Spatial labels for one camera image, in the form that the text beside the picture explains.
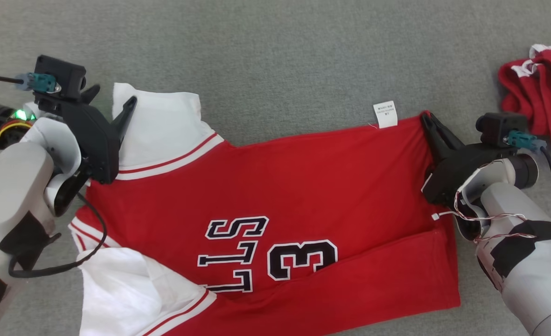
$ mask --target red stripe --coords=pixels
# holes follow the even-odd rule
[[[182,160],[184,159],[185,157],[187,156],[190,156],[192,153],[198,151],[198,149],[200,147],[203,147],[203,145],[205,145],[205,143],[209,142],[211,139],[215,138],[217,136],[217,133],[213,133],[213,135],[209,136],[209,138],[207,138],[205,141],[201,142],[200,145],[198,145],[197,147],[195,147],[194,149],[192,149],[192,151],[189,151],[188,153],[182,155],[181,157],[177,157],[173,160],[169,160],[167,162],[163,162],[163,163],[158,163],[154,166],[149,166],[149,167],[145,167],[145,168],[138,168],[138,169],[132,169],[132,170],[120,170],[120,174],[130,174],[130,173],[138,173],[138,172],[143,172],[145,170],[151,170],[151,169],[155,169],[155,168],[159,168],[159,167],[163,167],[163,166],[166,166],[170,163],[173,163],[173,162],[176,162],[176,161],[179,161],[179,160]]]
[[[85,242],[83,242],[83,239],[79,234],[77,234],[78,241],[81,242],[81,246],[83,247],[83,251],[85,251],[87,248],[85,247]]]
[[[84,234],[85,236],[91,238],[92,240],[94,240],[96,242],[100,242],[99,238],[95,238],[91,234],[88,234],[87,232],[84,232],[83,230],[79,229],[76,225],[74,225],[74,223],[70,223],[70,224],[72,224],[72,227],[74,227],[76,231]],[[103,247],[109,247],[109,245],[107,243],[103,243]]]
[[[152,334],[152,332],[154,332],[155,330],[159,329],[162,325],[164,325],[165,323],[171,321],[172,319],[175,319],[175,318],[177,318],[178,316],[181,316],[181,315],[190,313],[191,310],[193,310],[194,308],[196,308],[196,306],[198,306],[199,304],[201,304],[201,302],[203,302],[203,300],[205,300],[205,298],[207,297],[207,295],[209,295],[209,291],[207,291],[207,290],[205,289],[205,294],[203,294],[202,298],[201,298],[199,301],[197,301],[191,308],[188,308],[188,309],[187,309],[186,311],[184,311],[183,313],[173,315],[173,316],[170,317],[169,319],[163,320],[162,323],[156,325],[153,329],[149,330],[149,331],[148,331],[147,333],[145,333],[143,336],[149,336],[150,334]]]

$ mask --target red cloth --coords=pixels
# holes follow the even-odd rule
[[[110,246],[217,292],[207,310],[148,335],[323,335],[460,304],[452,219],[433,220],[443,208],[420,192],[431,162],[414,117],[222,142],[169,172],[92,183],[87,198]],[[101,229],[88,208],[73,225]]]
[[[502,109],[525,115],[532,134],[551,136],[551,49],[540,51],[531,61],[505,64],[499,81],[509,91]]]

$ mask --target gray carpet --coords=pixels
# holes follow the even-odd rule
[[[203,118],[235,145],[373,123],[372,104],[392,99],[399,117],[429,109],[475,142],[478,116],[498,110],[499,66],[534,43],[551,45],[551,0],[0,0],[0,75],[32,70],[42,53],[83,64],[107,115],[114,81],[198,93]],[[0,83],[1,104],[28,99]],[[551,215],[540,168],[527,193]],[[473,247],[460,241],[458,253],[460,308],[343,335],[525,335]],[[66,235],[39,266],[74,256]],[[32,280],[0,336],[76,335],[81,299],[77,271]]]

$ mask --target folded red garment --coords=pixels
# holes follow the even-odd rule
[[[525,115],[532,134],[551,136],[551,49],[536,55],[499,70],[499,81],[509,90],[502,109]]]
[[[533,76],[530,60],[516,60],[499,69],[499,81],[509,94],[502,102],[504,111],[526,116],[532,134],[549,134],[538,78]]]

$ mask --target white sleeve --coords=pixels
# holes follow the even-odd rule
[[[136,96],[137,104],[120,149],[120,172],[178,159],[215,134],[201,121],[198,94],[152,93],[139,91],[130,84],[116,83],[113,87],[114,118],[132,96]]]
[[[84,285],[81,336],[161,335],[216,299],[154,259],[124,247],[100,249],[79,268]]]

